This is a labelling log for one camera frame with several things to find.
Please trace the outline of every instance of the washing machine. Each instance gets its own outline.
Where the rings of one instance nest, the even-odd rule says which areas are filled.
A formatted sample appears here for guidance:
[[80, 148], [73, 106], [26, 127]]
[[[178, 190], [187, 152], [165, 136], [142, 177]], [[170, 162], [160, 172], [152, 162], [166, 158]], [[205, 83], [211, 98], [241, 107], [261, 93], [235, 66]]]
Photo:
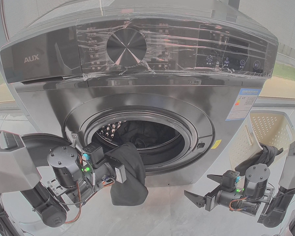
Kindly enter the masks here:
[[271, 77], [277, 47], [218, 0], [77, 0], [0, 55], [41, 129], [23, 136], [36, 166], [57, 145], [132, 142], [146, 186], [160, 187], [196, 183], [211, 166]]

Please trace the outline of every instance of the orange cable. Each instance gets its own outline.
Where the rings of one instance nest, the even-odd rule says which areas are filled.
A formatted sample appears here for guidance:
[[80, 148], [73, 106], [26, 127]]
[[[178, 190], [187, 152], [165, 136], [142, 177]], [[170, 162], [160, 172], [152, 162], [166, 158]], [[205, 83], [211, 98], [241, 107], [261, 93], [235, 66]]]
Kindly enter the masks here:
[[[78, 187], [78, 195], [79, 195], [79, 202], [80, 202], [81, 201], [81, 192], [80, 192], [80, 187], [79, 187], [79, 182], [78, 181], [76, 181], [76, 186]], [[81, 208], [82, 208], [82, 204], [80, 203], [79, 204], [79, 212], [78, 212], [78, 214], [75, 216], [74, 219], [65, 222], [65, 224], [71, 224], [73, 222], [76, 222], [79, 219], [80, 215], [81, 215]]]
[[240, 210], [242, 210], [242, 209], [233, 209], [233, 208], [232, 208], [232, 203], [235, 202], [235, 201], [242, 201], [242, 200], [245, 200], [245, 199], [247, 199], [247, 197], [242, 198], [242, 199], [234, 199], [234, 200], [232, 200], [232, 201], [229, 203], [229, 209], [230, 209], [230, 210], [233, 210], [233, 211], [240, 211]]

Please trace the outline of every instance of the sticker label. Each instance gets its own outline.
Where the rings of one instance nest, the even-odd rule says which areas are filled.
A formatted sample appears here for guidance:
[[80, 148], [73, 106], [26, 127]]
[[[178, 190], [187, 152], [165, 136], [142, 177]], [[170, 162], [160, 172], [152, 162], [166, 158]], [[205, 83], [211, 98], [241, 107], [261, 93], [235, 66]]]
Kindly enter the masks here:
[[212, 146], [211, 149], [213, 149], [213, 148], [217, 148], [217, 146], [220, 145], [221, 141], [222, 141], [222, 140], [216, 140], [215, 143], [213, 144], [213, 146]]
[[121, 175], [120, 175], [119, 169], [115, 167], [115, 171], [116, 171], [116, 179], [117, 179], [117, 181], [121, 182]]
[[214, 208], [214, 202], [215, 202], [215, 196], [212, 198], [211, 209], [210, 210], [212, 210]]
[[261, 89], [240, 89], [226, 120], [243, 120], [248, 115]]

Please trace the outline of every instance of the blue connector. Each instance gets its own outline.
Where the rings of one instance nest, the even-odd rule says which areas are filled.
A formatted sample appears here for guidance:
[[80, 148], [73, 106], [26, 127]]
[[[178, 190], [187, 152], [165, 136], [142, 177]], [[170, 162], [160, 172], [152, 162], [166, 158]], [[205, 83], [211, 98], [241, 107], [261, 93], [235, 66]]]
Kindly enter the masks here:
[[241, 179], [242, 179], [241, 177], [237, 177], [237, 178], [235, 179], [235, 183], [238, 183]]
[[85, 157], [86, 160], [88, 160], [88, 161], [90, 160], [90, 155], [89, 154], [84, 153], [83, 156]]

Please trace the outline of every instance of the white plastic basket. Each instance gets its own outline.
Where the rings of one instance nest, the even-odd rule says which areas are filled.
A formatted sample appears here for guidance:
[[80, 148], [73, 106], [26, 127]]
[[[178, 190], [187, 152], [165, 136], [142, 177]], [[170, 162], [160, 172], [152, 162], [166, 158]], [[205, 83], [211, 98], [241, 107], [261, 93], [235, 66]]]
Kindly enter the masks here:
[[295, 141], [295, 130], [284, 114], [252, 111], [247, 116], [229, 147], [233, 170], [262, 150], [259, 143], [284, 149], [283, 153], [275, 157], [274, 163], [287, 153], [290, 143]]

